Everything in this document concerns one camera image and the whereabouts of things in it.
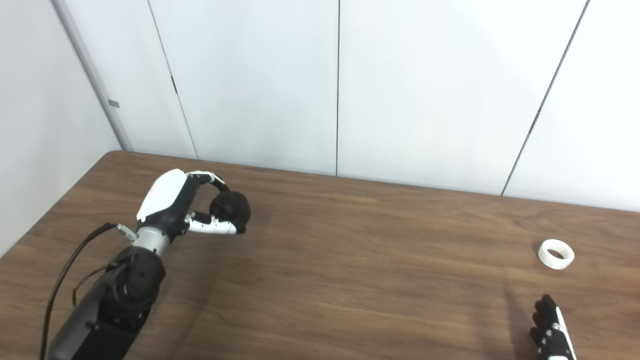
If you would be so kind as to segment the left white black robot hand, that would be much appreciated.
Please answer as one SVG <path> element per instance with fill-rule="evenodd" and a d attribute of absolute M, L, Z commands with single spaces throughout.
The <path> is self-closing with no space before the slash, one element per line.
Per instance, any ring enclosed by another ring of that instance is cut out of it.
<path fill-rule="evenodd" d="M 191 210 L 202 185 L 218 190 L 207 213 Z M 210 171 L 173 169 L 151 185 L 139 208 L 137 229 L 153 228 L 169 241 L 188 231 L 201 234 L 235 235 L 246 232 L 252 211 L 246 196 L 231 191 L 227 183 Z"/>

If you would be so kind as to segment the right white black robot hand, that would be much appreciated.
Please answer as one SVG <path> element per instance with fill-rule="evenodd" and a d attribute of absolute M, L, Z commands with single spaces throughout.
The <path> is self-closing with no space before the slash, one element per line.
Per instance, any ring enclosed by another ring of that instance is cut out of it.
<path fill-rule="evenodd" d="M 535 301 L 530 337 L 537 360 L 576 360 L 572 340 L 562 310 L 550 294 Z"/>

